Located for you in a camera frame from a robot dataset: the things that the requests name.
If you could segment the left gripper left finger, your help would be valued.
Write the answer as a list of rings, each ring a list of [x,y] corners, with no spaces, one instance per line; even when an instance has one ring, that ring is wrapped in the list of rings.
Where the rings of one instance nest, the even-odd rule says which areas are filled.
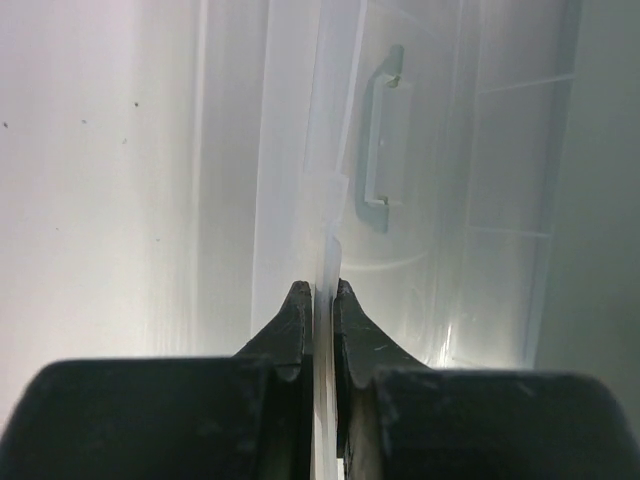
[[[82,359],[30,382],[1,438],[5,479],[306,479],[312,293],[230,357]]]

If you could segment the green toolbox with clear lid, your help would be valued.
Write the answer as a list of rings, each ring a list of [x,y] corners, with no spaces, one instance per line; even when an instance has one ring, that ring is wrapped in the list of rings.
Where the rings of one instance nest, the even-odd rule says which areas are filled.
[[[533,371],[582,5],[202,1],[200,345],[312,293],[311,474],[338,452],[333,303],[425,366]]]

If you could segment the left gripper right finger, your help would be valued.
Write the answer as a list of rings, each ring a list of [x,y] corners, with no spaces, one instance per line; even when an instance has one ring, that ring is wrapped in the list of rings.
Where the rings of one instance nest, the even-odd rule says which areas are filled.
[[[341,281],[333,303],[338,452],[349,479],[635,479],[639,445],[592,377],[436,370]]]

